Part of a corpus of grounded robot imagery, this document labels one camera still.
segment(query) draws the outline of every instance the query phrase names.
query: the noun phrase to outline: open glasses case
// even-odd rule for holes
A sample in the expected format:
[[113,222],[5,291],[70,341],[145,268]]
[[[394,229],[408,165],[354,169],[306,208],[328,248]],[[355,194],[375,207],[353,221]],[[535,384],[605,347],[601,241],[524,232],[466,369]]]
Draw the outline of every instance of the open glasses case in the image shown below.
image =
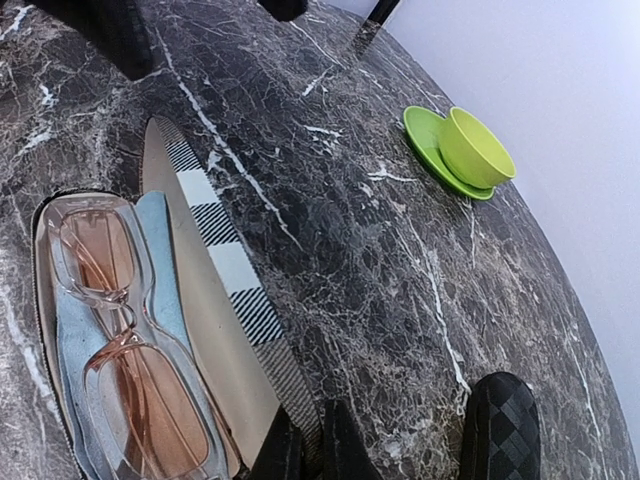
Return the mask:
[[319,469],[311,394],[176,127],[151,119],[137,204],[70,190],[33,220],[38,325],[81,478],[240,478],[282,407]]

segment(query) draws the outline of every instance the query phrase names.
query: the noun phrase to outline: blue cloth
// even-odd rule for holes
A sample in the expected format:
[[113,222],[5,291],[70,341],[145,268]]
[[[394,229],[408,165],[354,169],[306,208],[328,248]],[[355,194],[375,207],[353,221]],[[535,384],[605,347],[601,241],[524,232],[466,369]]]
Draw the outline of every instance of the blue cloth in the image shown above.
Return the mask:
[[[147,238],[155,269],[155,289],[150,302],[154,317],[158,325],[192,352],[173,265],[166,198],[161,192],[147,193],[138,201],[135,209]],[[91,433],[91,418],[83,385],[85,365],[107,343],[107,338],[94,320],[92,310],[61,287],[56,290],[56,309],[62,397],[71,413],[76,458],[88,478],[113,480],[114,475],[102,445]]]

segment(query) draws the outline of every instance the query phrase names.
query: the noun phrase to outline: black object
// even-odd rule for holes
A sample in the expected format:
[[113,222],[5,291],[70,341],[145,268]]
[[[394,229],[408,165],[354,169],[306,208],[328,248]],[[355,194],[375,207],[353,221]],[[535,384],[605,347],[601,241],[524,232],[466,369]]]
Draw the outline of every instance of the black object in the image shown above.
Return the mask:
[[379,0],[374,9],[369,14],[370,22],[375,22],[378,25],[383,25],[387,21],[391,12],[398,6],[400,0]]
[[538,409],[529,387],[515,375],[494,373],[473,388],[458,479],[540,479]]
[[[382,480],[344,402],[325,403],[323,480]],[[251,469],[249,480],[301,480],[302,435],[280,408]]]
[[153,70],[149,37],[135,0],[30,0],[80,32],[130,80]]
[[307,11],[307,0],[259,0],[273,18],[290,22]]

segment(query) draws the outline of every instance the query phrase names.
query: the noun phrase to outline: glasses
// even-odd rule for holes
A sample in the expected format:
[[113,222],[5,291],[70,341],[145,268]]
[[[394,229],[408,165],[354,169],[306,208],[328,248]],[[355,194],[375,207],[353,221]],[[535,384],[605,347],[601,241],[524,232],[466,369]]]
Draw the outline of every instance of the glasses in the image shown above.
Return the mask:
[[84,388],[115,476],[228,480],[218,409],[188,351],[152,316],[154,270],[132,205],[60,197],[44,218],[58,283],[93,309],[108,339],[85,366]]

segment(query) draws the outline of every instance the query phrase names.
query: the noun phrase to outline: cup and saucer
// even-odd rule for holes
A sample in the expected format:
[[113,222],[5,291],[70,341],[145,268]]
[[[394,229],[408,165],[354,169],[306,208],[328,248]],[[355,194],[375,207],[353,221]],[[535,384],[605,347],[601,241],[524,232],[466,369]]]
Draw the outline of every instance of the cup and saucer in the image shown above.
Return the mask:
[[495,135],[459,107],[451,108],[447,118],[408,107],[404,125],[423,165],[462,195],[489,200],[496,186],[516,175],[513,160]]

